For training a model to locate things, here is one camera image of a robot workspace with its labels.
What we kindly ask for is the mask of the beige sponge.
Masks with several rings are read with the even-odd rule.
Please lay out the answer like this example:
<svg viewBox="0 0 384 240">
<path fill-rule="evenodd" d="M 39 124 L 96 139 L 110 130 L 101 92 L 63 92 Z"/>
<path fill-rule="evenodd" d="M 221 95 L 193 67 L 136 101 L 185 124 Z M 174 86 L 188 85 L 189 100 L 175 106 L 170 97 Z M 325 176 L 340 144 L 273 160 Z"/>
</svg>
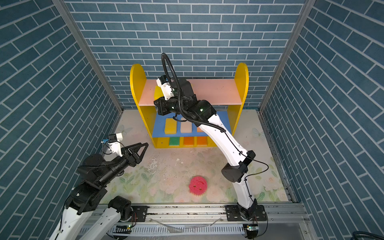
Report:
<svg viewBox="0 0 384 240">
<path fill-rule="evenodd" d="M 181 122 L 180 133 L 182 134 L 191 134 L 193 131 L 192 123 L 190 122 Z"/>
</svg>

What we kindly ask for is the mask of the small yellow sponge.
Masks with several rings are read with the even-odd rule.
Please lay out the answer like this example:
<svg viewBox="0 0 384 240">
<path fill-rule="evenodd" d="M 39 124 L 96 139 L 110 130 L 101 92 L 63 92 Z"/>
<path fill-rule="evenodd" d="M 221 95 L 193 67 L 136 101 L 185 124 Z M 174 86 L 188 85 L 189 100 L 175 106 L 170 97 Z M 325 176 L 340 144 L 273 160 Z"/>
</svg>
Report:
<svg viewBox="0 0 384 240">
<path fill-rule="evenodd" d="M 163 91 L 161 87 L 155 86 L 155 92 L 154 92 L 154 100 L 156 101 L 157 99 L 163 97 Z"/>
</svg>

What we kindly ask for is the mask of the textured yellow sponge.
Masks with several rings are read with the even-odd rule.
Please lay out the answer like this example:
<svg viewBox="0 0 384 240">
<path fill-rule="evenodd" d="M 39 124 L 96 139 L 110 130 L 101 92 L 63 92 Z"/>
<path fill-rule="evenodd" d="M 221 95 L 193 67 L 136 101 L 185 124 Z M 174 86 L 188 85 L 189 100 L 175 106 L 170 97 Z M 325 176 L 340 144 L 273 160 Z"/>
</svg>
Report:
<svg viewBox="0 0 384 240">
<path fill-rule="evenodd" d="M 172 118 L 167 118 L 165 121 L 164 133 L 166 135 L 175 135 L 177 133 L 177 121 Z"/>
</svg>

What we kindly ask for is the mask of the orange sponge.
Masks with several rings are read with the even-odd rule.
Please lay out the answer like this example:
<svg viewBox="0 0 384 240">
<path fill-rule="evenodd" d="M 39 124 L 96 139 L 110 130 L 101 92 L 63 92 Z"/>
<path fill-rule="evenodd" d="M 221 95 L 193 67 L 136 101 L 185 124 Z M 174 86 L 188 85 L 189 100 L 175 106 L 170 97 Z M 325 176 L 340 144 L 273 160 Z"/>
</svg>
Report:
<svg viewBox="0 0 384 240">
<path fill-rule="evenodd" d="M 190 147 L 195 145 L 195 138 L 194 137 L 183 137 L 183 146 L 184 147 Z"/>
</svg>

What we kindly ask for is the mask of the green sponge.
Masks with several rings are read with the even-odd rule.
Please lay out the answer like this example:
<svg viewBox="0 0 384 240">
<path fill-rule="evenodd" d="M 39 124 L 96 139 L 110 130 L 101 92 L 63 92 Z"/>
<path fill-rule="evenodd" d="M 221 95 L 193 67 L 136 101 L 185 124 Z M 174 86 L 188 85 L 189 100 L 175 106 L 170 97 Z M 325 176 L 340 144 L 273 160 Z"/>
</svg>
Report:
<svg viewBox="0 0 384 240">
<path fill-rule="evenodd" d="M 169 140 L 169 146 L 179 146 L 180 138 L 179 137 L 171 137 Z"/>
</svg>

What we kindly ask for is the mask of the pink round scrubber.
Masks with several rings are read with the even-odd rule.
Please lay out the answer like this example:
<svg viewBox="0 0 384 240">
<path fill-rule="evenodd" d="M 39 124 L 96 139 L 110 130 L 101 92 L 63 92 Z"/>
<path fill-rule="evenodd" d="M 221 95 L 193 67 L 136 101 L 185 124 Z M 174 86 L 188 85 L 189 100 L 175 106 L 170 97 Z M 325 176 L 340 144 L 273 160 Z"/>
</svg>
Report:
<svg viewBox="0 0 384 240">
<path fill-rule="evenodd" d="M 207 191 L 207 188 L 207 181 L 201 176 L 193 177 L 189 184 L 190 193 L 196 196 L 203 195 Z"/>
</svg>

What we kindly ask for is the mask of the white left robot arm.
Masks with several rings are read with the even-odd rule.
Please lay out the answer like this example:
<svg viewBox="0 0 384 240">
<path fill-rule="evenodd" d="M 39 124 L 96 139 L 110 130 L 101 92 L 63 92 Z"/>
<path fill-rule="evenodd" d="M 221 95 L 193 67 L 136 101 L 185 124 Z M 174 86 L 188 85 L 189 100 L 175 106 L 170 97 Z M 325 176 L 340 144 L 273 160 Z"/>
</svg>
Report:
<svg viewBox="0 0 384 240">
<path fill-rule="evenodd" d="M 62 217 L 51 235 L 52 240 L 74 240 L 83 225 L 97 209 L 107 193 L 107 185 L 121 176 L 127 167 L 135 167 L 144 158 L 148 143 L 137 143 L 124 147 L 122 155 L 107 162 L 100 154 L 87 157 L 78 167 L 83 181 L 75 187 L 63 206 Z M 129 233 L 137 223 L 145 222 L 147 206 L 132 206 L 130 200 L 114 197 L 101 217 L 81 237 L 83 240 L 100 240 L 118 222 L 127 223 L 125 233 Z"/>
</svg>

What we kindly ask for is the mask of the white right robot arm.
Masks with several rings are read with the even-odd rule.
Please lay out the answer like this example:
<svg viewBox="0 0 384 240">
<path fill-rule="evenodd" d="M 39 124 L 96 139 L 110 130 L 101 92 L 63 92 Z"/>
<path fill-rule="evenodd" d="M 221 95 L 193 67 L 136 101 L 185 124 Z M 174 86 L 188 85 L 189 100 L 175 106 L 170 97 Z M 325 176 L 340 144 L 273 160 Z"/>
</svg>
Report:
<svg viewBox="0 0 384 240">
<path fill-rule="evenodd" d="M 222 174 L 234 185 L 239 211 L 245 220 L 253 219 L 256 216 L 257 201 L 251 196 L 245 178 L 255 153 L 247 151 L 235 140 L 208 101 L 197 99 L 189 81 L 172 81 L 163 75 L 156 83 L 163 93 L 162 97 L 154 100 L 158 114 L 181 115 L 214 141 L 228 161 Z"/>
</svg>

